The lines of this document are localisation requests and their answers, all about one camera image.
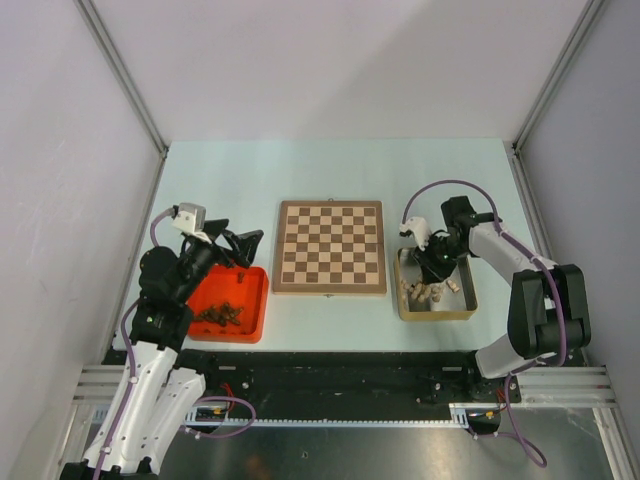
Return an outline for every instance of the cable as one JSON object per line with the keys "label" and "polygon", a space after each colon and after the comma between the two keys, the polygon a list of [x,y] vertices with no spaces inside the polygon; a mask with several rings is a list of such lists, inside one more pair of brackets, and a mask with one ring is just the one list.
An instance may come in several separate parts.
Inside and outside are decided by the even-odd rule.
{"label": "cable", "polygon": [[504,393],[502,393],[502,388],[498,388],[496,390],[496,394],[498,396],[498,406],[496,408],[494,408],[493,410],[487,410],[484,412],[471,412],[471,413],[467,413],[467,417],[487,417],[489,415],[499,415],[500,413],[504,412],[507,409],[507,405],[505,404],[505,406],[503,407],[502,404],[505,403],[504,402]]}
{"label": "cable", "polygon": [[189,245],[189,237],[184,237],[184,240],[182,240],[182,245],[180,246],[180,255],[184,255],[184,252],[187,251],[187,245]]}
{"label": "cable", "polygon": [[176,213],[173,207],[169,207],[166,210],[160,212],[160,214],[151,221],[151,227],[149,228],[149,234],[151,235],[151,243],[154,247],[159,247],[158,239],[156,238],[156,227],[158,224],[167,217],[172,217]]}
{"label": "cable", "polygon": [[210,433],[203,433],[199,431],[194,432],[194,430],[188,427],[180,428],[180,430],[184,433],[193,433],[196,436],[196,438],[204,437],[204,438],[217,439],[217,438],[235,437],[236,435],[240,435],[242,432],[246,431],[251,425],[253,425],[253,423],[256,421],[256,418],[258,418],[256,409],[253,408],[253,405],[251,405],[248,401],[244,400],[243,398],[227,397],[227,396],[202,397],[198,399],[198,401],[195,403],[194,406],[197,406],[199,403],[202,403],[202,402],[237,402],[249,409],[249,411],[251,412],[251,419],[249,420],[249,422],[247,422],[246,425],[243,425],[238,430],[234,430],[233,432],[230,432],[230,433],[223,433],[220,435],[213,435]]}
{"label": "cable", "polygon": [[127,383],[127,387],[124,390],[124,395],[120,400],[120,405],[118,405],[118,410],[116,411],[115,416],[113,417],[113,421],[111,422],[111,426],[109,427],[109,431],[107,435],[104,437],[104,442],[102,443],[102,449],[100,450],[100,455],[98,456],[98,461],[96,462],[95,470],[93,471],[93,480],[98,480],[100,478],[100,474],[102,473],[102,465],[104,464],[104,460],[107,456],[107,448],[111,446],[111,440],[113,440],[113,434],[118,428],[118,423],[120,423],[120,419],[122,418],[122,414],[124,413],[124,409],[129,402],[129,397],[131,397],[131,392],[133,390],[133,383],[131,383],[131,379],[136,376],[136,360],[133,355],[133,347],[131,346],[131,340],[129,340],[129,336],[127,335],[126,329],[126,321],[131,312],[138,306],[138,300],[133,302],[129,308],[122,315],[122,320],[120,321],[120,333],[122,334],[122,339],[124,340],[124,346],[127,350],[127,359],[129,360],[129,382]]}
{"label": "cable", "polygon": [[[227,396],[228,397],[235,397],[235,395],[233,394],[233,390],[231,390],[231,386],[228,383],[223,383],[222,384],[222,388],[224,388],[227,392]],[[231,413],[231,411],[235,408],[236,404],[235,402],[231,402],[231,405],[229,406],[229,410],[228,413]]]}
{"label": "cable", "polygon": [[[558,352],[558,359],[554,365],[556,366],[564,365],[564,362],[567,356],[567,332],[564,324],[565,322],[564,312],[562,310],[562,303],[560,302],[560,293],[558,292],[558,287],[556,286],[555,281],[553,280],[553,276],[551,275],[551,272],[540,261],[539,256],[536,253],[529,250],[525,245],[520,243],[516,238],[512,237],[506,230],[502,228],[502,225],[500,224],[500,217],[498,216],[498,208],[496,207],[496,203],[493,201],[493,198],[491,198],[491,196],[484,189],[480,188],[478,185],[474,183],[467,182],[465,180],[450,179],[450,180],[439,180],[437,182],[430,183],[422,187],[416,193],[414,193],[413,196],[409,199],[409,202],[407,202],[407,206],[405,207],[404,213],[402,215],[402,223],[405,223],[407,221],[409,209],[411,208],[411,205],[413,204],[414,200],[418,198],[419,195],[429,190],[430,188],[436,187],[438,185],[445,185],[445,184],[464,185],[480,192],[487,199],[487,201],[489,202],[489,205],[491,206],[491,210],[493,212],[493,226],[496,232],[498,233],[498,235],[503,237],[509,244],[511,244],[516,250],[518,250],[525,257],[527,257],[527,259],[532,264],[534,264],[540,271],[542,271],[543,275],[547,280],[547,283],[549,284],[549,288],[551,289],[551,296],[553,298],[553,303],[555,304],[554,306],[556,310],[556,317],[558,319],[558,330],[560,331],[560,346],[559,346],[559,352]],[[513,375],[522,373],[525,370],[528,370],[529,368],[534,366],[535,364],[536,362],[533,361],[520,369],[510,372],[507,375],[505,379],[505,384],[504,384],[504,396],[505,396],[507,414],[509,415],[509,419],[511,420],[514,433],[497,433],[493,436],[496,436],[496,437],[501,436],[501,437],[512,438],[517,440],[522,446],[522,449],[524,450],[526,455],[536,465],[538,465],[541,468],[545,468],[547,466],[547,459],[545,458],[545,456],[543,455],[543,453],[540,451],[538,447],[536,447],[533,443],[531,443],[529,440],[524,438],[524,436],[520,433],[520,428],[518,427],[518,424],[513,418],[511,402],[509,400],[509,385],[511,384],[511,379],[513,378]],[[538,460],[538,458],[535,457],[535,455],[532,453],[532,450],[538,454],[540,460]]]}

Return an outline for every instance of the orange tray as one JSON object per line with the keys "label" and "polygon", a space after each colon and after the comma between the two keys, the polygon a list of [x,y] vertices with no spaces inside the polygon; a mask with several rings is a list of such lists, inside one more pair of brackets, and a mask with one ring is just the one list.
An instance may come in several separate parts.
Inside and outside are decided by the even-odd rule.
{"label": "orange tray", "polygon": [[[242,283],[238,283],[238,273],[244,273]],[[207,321],[192,322],[189,326],[189,336],[194,340],[215,342],[259,342],[262,338],[268,291],[269,279],[260,267],[213,267],[193,292],[187,305],[193,310],[194,315],[211,305],[220,306],[224,302],[229,302],[233,308],[244,307],[237,317],[240,325],[234,325],[229,321],[224,327]]]}

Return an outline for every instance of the wooden chessboard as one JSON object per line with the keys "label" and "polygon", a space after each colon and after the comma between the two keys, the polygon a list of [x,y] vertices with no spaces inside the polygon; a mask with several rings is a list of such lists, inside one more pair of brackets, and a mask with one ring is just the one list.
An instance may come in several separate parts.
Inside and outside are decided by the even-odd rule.
{"label": "wooden chessboard", "polygon": [[282,202],[274,293],[384,295],[385,272],[381,202]]}

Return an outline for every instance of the metal tray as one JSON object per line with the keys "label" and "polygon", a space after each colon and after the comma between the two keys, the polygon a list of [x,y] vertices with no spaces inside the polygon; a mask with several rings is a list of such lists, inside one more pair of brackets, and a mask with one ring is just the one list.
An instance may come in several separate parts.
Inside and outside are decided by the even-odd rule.
{"label": "metal tray", "polygon": [[458,261],[457,268],[453,271],[451,280],[460,287],[458,293],[453,293],[447,286],[442,292],[442,298],[438,303],[430,298],[426,302],[412,300],[411,295],[402,299],[402,286],[400,279],[404,278],[409,283],[416,283],[421,277],[420,267],[411,257],[412,248],[401,248],[394,261],[396,279],[396,298],[398,300],[398,313],[402,320],[407,322],[430,320],[468,320],[478,309],[476,290],[473,286],[471,268],[468,257]]}

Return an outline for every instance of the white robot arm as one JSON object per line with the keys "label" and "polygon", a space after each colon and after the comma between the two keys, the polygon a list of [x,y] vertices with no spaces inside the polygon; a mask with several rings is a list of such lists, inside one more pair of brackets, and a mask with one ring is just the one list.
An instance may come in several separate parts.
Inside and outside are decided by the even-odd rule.
{"label": "white robot arm", "polygon": [[[205,222],[205,209],[194,204],[174,207],[172,216],[189,246],[179,257],[166,247],[143,255],[140,298],[127,312],[137,307],[123,377],[83,461],[65,465],[62,480],[157,479],[186,413],[216,371],[212,353],[182,350],[193,319],[186,301],[214,265],[249,267],[263,233],[236,235],[228,220]],[[219,236],[231,248],[217,245]]]}
{"label": "white robot arm", "polygon": [[[578,267],[557,265],[533,253],[493,213],[476,213],[467,197],[449,199],[442,205],[442,212],[447,233],[431,234],[426,248],[426,221],[412,217],[400,227],[404,236],[414,235],[417,246],[413,257],[420,265],[423,281],[444,281],[459,258],[472,255],[488,262],[511,286],[507,333],[475,354],[484,378],[504,377],[532,361],[554,356],[562,349],[563,336],[567,348],[589,343],[584,277]],[[564,318],[559,319],[557,312]]]}

